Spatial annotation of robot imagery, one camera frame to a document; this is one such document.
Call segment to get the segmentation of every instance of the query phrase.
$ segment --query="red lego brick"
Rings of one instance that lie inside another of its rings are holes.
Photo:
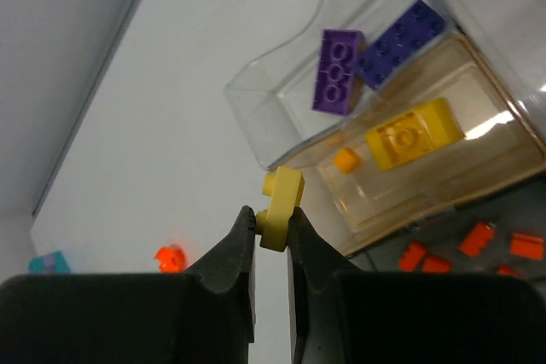
[[[505,264],[503,266],[501,266],[500,268],[498,268],[497,274],[505,274],[507,276],[521,277],[521,274],[519,274],[515,270],[509,268]]]
[[[510,253],[529,259],[543,260],[544,239],[534,234],[512,234]]]
[[[438,256],[427,256],[423,263],[425,273],[447,273],[451,270],[451,263]]]
[[[459,250],[470,257],[478,256],[487,242],[495,237],[495,231],[487,222],[478,222],[459,246]]]
[[[398,266],[404,272],[411,272],[417,267],[419,262],[425,257],[427,253],[427,248],[418,242],[411,242],[408,246],[408,249],[404,252],[400,260],[398,261]]]

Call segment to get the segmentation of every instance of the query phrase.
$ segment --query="white surface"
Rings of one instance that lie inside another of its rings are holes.
[[[130,0],[0,0],[0,218],[30,214]]]
[[[26,273],[29,262],[36,256],[30,235],[32,222],[30,215],[0,221],[0,283]]]
[[[198,257],[264,173],[222,88],[290,37],[317,0],[142,0],[32,229],[75,272],[157,271],[160,246]],[[257,249],[250,362],[290,360],[286,254]]]

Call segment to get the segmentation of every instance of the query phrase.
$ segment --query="teal and purple block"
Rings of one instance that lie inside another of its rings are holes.
[[[357,58],[357,75],[379,89],[412,55],[445,29],[445,21],[422,0],[400,18]]]
[[[53,253],[33,258],[28,264],[28,273],[70,273],[70,268],[62,251],[54,251]]]
[[[354,65],[364,36],[358,30],[325,30],[312,109],[348,115],[358,102],[360,82]]]

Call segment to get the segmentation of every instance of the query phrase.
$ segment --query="yellow lego brick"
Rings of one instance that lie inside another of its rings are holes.
[[[262,194],[270,196],[270,207],[256,214],[256,233],[262,235],[259,245],[273,251],[284,251],[287,245],[288,220],[299,206],[305,181],[300,170],[279,166],[265,176]]]
[[[361,162],[358,154],[347,147],[341,149],[334,157],[334,165],[344,174],[352,173]]]
[[[445,98],[438,98],[368,131],[366,142],[382,170],[406,164],[464,137]]]

